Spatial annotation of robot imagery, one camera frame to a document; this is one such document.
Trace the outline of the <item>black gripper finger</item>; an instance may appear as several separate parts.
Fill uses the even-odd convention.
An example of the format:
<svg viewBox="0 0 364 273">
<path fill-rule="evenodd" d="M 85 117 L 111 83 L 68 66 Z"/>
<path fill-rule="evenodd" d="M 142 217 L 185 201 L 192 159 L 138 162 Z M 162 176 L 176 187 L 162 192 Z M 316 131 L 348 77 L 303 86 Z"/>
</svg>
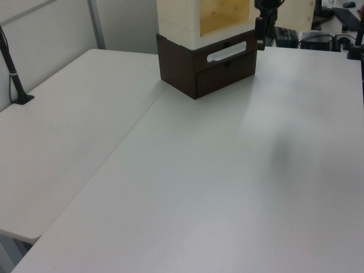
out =
<svg viewBox="0 0 364 273">
<path fill-rule="evenodd" d="M 264 50 L 264 19 L 255 18 L 255 39 L 257 40 L 257 49 Z"/>
<path fill-rule="evenodd" d="M 266 47 L 271 47 L 275 38 L 275 23 L 278 18 L 278 11 L 272 10 L 268 12 L 266 18 L 266 37 L 264 45 Z"/>
</svg>

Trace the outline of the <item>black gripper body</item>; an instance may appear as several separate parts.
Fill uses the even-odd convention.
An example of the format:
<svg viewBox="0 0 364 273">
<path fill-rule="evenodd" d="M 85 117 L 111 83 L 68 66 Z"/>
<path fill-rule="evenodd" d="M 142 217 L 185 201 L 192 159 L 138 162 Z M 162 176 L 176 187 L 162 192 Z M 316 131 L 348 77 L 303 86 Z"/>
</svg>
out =
<svg viewBox="0 0 364 273">
<path fill-rule="evenodd" d="M 262 13 L 277 10 L 285 0 L 255 0 L 254 6 Z"/>
</svg>

